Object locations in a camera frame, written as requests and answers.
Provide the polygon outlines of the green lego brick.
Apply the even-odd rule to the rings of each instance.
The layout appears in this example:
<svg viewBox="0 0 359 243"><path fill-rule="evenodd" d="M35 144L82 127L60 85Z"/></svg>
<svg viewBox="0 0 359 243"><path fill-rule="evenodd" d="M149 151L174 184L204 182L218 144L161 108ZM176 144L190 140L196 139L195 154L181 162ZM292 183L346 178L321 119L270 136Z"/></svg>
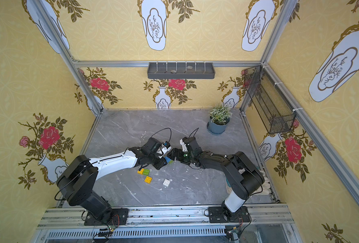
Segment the green lego brick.
<svg viewBox="0 0 359 243"><path fill-rule="evenodd" d="M143 169L143 175L148 176L149 173L150 173L150 170L149 170L149 169Z"/></svg>

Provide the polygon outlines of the white lego brick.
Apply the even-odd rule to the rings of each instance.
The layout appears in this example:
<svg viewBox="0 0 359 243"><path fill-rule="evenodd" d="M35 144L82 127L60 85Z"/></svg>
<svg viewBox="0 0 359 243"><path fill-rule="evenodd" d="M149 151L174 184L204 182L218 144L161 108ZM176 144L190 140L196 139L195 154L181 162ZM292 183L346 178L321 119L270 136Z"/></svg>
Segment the white lego brick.
<svg viewBox="0 0 359 243"><path fill-rule="evenodd" d="M171 182L171 180L165 179L164 182L163 182L163 185L168 187L170 182Z"/></svg>

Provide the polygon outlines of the blue long lego brick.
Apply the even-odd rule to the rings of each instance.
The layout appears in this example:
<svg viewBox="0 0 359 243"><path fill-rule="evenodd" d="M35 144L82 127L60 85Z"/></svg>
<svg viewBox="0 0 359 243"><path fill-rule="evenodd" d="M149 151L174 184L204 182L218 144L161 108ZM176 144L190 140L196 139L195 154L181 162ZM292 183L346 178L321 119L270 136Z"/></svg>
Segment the blue long lego brick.
<svg viewBox="0 0 359 243"><path fill-rule="evenodd" d="M174 160L170 159L169 157L165 157L165 160L166 160L167 164L169 164L169 165L174 163Z"/></svg>

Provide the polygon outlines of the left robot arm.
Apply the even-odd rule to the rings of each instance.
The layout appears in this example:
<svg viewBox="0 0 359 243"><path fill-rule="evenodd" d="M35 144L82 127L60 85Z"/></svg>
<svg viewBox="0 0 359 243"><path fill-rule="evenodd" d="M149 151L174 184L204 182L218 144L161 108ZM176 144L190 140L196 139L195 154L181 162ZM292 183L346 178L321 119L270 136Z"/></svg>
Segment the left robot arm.
<svg viewBox="0 0 359 243"><path fill-rule="evenodd" d="M76 157L58 177L56 185L70 206L81 206L102 223L115 216L110 204L93 187L96 180L124 169L152 165L157 170L167 164L171 144L151 137L142 147L130 147L124 152L101 158Z"/></svg>

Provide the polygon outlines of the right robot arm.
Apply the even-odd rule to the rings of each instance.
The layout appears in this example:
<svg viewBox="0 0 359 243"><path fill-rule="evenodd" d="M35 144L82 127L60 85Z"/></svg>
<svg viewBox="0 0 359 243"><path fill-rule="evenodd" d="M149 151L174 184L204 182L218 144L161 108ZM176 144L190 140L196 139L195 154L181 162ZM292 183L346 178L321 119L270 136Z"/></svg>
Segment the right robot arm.
<svg viewBox="0 0 359 243"><path fill-rule="evenodd" d="M232 191L225 199L223 207L230 213L236 213L259 188L263 188L263 174L245 153L239 151L233 155L220 155L203 151L195 137L185 137L181 139L180 144L181 149L175 148L168 154L170 159L224 173Z"/></svg>

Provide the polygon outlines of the potted plant blue pot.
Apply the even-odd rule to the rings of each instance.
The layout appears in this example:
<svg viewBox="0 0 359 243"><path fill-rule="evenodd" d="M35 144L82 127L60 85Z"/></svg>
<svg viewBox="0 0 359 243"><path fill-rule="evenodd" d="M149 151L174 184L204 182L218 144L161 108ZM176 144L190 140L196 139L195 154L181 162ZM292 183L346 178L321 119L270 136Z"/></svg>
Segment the potted plant blue pot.
<svg viewBox="0 0 359 243"><path fill-rule="evenodd" d="M207 128L214 135L222 134L232 117L231 107L225 104L219 104L209 111L210 120Z"/></svg>

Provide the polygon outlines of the work glove with teal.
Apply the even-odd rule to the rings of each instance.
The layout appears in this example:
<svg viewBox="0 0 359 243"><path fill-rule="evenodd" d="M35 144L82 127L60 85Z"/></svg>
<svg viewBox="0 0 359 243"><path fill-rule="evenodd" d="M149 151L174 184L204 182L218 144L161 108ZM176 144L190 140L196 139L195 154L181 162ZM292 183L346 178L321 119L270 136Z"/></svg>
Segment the work glove with teal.
<svg viewBox="0 0 359 243"><path fill-rule="evenodd" d="M256 167L259 172L263 175L265 181L262 184L262 187L259 187L255 193L256 195L269 195L271 193L271 184L270 184L270 179L267 177L267 174L265 173L264 170L260 169L259 167Z"/></svg>

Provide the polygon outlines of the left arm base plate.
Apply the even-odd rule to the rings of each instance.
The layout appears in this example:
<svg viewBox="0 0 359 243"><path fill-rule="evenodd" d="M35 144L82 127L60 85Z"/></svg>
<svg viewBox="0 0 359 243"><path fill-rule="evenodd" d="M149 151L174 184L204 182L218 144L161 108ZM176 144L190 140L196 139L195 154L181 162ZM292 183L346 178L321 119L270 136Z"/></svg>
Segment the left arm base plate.
<svg viewBox="0 0 359 243"><path fill-rule="evenodd" d="M85 226L123 226L126 225L129 215L128 208L112 208L106 211L103 216L94 217L92 213L88 213L84 221Z"/></svg>

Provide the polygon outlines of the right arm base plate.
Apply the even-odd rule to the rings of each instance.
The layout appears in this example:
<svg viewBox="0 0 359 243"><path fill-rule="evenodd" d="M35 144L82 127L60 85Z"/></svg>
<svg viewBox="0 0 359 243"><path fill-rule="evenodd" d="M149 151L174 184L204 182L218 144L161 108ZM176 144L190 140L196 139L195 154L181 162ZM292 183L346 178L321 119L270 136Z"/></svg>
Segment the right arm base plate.
<svg viewBox="0 0 359 243"><path fill-rule="evenodd" d="M225 206L209 207L207 209L210 223L249 223L251 221L247 207L241 206L232 213Z"/></svg>

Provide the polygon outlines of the grey wall shelf tray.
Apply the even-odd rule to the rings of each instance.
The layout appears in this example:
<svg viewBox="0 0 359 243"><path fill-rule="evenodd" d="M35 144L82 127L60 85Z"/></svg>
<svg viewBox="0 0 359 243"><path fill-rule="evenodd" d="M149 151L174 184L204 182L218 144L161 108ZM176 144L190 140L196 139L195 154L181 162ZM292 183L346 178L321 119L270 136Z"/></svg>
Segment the grey wall shelf tray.
<svg viewBox="0 0 359 243"><path fill-rule="evenodd" d="M149 79L214 79L215 68L212 62L150 62L147 69Z"/></svg>

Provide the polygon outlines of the aluminium front rail frame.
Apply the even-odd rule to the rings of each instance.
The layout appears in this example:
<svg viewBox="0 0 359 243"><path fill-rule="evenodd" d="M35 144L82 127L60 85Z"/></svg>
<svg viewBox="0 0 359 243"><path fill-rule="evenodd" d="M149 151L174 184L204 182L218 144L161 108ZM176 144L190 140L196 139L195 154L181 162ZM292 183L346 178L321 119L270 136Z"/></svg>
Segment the aluminium front rail frame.
<svg viewBox="0 0 359 243"><path fill-rule="evenodd" d="M218 205L123 207L129 209L127 223L123 226L85 226L88 212L82 208L47 209L32 242L218 236L227 237L234 243L302 241L286 204L246 205L251 221L240 224L210 223L209 207Z"/></svg>

